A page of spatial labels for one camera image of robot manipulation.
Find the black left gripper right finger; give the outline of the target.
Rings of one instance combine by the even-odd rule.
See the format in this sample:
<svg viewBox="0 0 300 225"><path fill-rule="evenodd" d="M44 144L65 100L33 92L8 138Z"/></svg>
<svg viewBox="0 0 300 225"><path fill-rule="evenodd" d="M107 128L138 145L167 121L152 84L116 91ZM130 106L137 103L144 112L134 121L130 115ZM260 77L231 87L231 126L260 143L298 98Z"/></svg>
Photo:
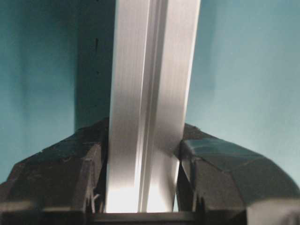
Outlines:
<svg viewBox="0 0 300 225"><path fill-rule="evenodd" d="M177 201L202 225L297 225L300 189L267 157L186 124Z"/></svg>

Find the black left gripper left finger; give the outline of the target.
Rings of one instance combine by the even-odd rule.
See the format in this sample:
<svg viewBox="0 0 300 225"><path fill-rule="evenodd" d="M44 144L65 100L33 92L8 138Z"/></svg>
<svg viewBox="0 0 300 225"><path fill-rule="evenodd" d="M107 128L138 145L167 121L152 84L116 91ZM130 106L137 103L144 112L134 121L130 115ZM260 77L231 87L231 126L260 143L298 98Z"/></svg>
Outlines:
<svg viewBox="0 0 300 225"><path fill-rule="evenodd" d="M16 163L0 186L3 225L85 225L105 204L109 119Z"/></svg>

